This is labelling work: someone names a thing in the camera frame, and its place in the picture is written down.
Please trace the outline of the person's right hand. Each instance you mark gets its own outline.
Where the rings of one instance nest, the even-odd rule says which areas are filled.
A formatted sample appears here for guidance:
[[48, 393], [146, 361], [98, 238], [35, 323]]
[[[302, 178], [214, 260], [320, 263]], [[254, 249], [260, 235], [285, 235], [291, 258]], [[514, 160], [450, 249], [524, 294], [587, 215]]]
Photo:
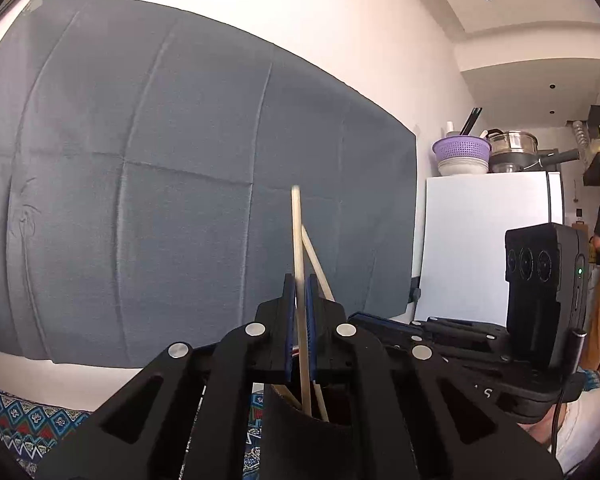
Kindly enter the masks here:
[[557, 422], [554, 422], [555, 408], [556, 406], [553, 405], [539, 422], [535, 422], [534, 424], [519, 424], [521, 429], [536, 442], [539, 442], [540, 445], [543, 445], [544, 448], [550, 447], [553, 429], [559, 430], [566, 417], [567, 405], [562, 404], [558, 412]]

